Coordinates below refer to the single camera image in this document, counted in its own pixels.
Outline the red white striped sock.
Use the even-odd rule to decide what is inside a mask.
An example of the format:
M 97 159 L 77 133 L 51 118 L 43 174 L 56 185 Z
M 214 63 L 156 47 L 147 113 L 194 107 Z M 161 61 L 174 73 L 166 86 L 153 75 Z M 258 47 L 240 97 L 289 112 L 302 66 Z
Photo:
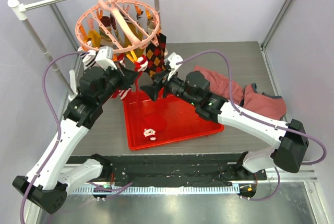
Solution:
M 126 59 L 126 55 L 124 53 L 121 53 L 119 55 L 116 55 L 116 54 L 113 55 L 113 61 L 119 62 L 123 67 L 126 67 L 125 59 Z M 118 90 L 112 94 L 111 98 L 115 99 L 117 96 L 119 96 L 120 99 L 123 100 L 129 93 L 129 91 L 130 91 L 130 88 L 127 90 Z

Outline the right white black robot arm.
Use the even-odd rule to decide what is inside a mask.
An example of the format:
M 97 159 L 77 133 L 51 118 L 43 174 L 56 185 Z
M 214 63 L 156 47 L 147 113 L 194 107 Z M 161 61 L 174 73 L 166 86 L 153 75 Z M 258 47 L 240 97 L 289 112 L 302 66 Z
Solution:
M 154 75 L 151 85 L 140 88 L 152 101 L 174 95 L 193 105 L 202 119 L 237 128 L 267 143 L 268 148 L 242 154 L 235 167 L 240 179 L 249 179 L 262 169 L 275 167 L 290 173 L 299 172 L 309 146 L 301 122 L 272 120 L 237 107 L 227 98 L 211 92 L 210 82 L 199 71 L 189 73 L 185 80 L 163 71 Z

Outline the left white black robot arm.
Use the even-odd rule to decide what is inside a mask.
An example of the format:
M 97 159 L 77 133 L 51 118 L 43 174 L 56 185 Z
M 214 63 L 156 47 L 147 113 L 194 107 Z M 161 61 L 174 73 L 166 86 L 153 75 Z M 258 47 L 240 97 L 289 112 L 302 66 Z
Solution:
M 76 188 L 93 179 L 107 181 L 112 173 L 112 165 L 98 154 L 66 173 L 62 169 L 75 147 L 102 114 L 102 106 L 115 92 L 130 88 L 137 76 L 137 72 L 122 65 L 86 69 L 79 80 L 79 94 L 68 104 L 47 150 L 27 175 L 15 177 L 13 187 L 30 202 L 53 214 Z

